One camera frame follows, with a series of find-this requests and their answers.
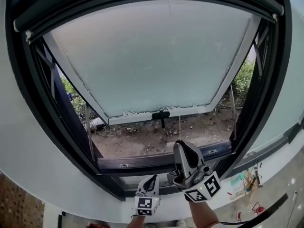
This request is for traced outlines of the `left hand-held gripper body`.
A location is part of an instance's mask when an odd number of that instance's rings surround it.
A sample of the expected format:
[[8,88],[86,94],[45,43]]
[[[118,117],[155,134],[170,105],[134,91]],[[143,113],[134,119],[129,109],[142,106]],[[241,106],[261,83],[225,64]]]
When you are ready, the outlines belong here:
[[160,196],[135,196],[135,211],[138,216],[153,216],[160,205]]

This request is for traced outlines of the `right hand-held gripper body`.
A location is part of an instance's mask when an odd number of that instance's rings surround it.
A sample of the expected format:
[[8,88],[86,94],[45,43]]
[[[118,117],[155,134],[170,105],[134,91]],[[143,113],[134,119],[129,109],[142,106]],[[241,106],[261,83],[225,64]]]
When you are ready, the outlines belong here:
[[168,173],[167,178],[169,185],[182,191],[191,202],[211,200],[221,190],[217,173],[206,164],[201,165],[188,178],[179,170]]

